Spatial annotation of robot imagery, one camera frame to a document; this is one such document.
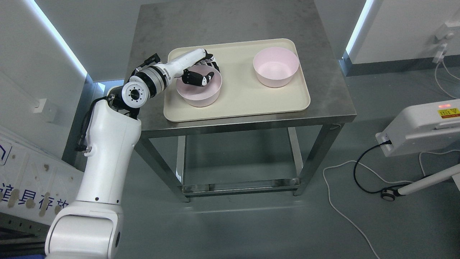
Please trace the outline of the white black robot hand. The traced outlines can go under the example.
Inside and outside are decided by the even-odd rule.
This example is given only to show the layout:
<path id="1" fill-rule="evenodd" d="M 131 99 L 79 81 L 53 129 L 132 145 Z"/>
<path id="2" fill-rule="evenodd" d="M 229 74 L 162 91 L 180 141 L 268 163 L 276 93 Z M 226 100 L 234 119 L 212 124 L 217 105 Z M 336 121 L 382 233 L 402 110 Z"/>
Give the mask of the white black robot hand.
<path id="1" fill-rule="evenodd" d="M 206 86 L 214 77 L 215 72 L 209 72 L 204 75 L 193 72 L 190 67 L 195 65 L 210 66 L 220 72 L 213 54 L 209 54 L 205 49 L 195 49 L 164 64 L 163 70 L 166 73 L 167 84 L 171 84 L 174 78 L 181 78 L 185 84 L 197 87 Z"/>

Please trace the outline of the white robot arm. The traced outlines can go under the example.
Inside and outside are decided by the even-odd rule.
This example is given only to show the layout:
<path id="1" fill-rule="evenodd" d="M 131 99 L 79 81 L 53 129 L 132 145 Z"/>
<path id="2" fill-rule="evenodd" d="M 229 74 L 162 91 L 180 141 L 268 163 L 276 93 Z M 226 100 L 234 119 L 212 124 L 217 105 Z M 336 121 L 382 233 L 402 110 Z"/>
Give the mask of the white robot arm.
<path id="1" fill-rule="evenodd" d="M 135 117 L 149 97 L 163 90 L 145 81 L 114 87 L 95 99 L 76 144 L 87 157 L 74 202 L 63 208 L 49 228 L 48 259 L 112 259 L 118 249 L 123 211 L 122 190 L 141 122 Z"/>

